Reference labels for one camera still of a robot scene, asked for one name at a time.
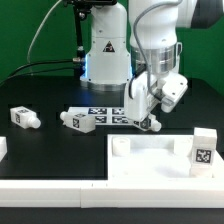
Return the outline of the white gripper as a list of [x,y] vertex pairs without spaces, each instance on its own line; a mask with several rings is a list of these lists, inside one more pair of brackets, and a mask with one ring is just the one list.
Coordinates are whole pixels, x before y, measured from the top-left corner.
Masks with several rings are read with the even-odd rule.
[[132,121],[143,121],[160,104],[163,112],[169,113],[180,101],[188,88],[187,79],[178,73],[168,72],[163,76],[151,75],[151,90],[147,87],[147,73],[132,78],[125,86],[124,114]]

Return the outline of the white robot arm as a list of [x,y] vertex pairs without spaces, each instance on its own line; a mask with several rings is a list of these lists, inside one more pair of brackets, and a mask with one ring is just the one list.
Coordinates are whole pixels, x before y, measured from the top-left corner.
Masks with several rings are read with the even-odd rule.
[[182,45],[176,30],[211,27],[224,16],[224,0],[98,3],[91,14],[91,50],[81,81],[99,90],[123,86],[125,116],[141,122],[156,105],[171,112],[187,90],[178,73]]

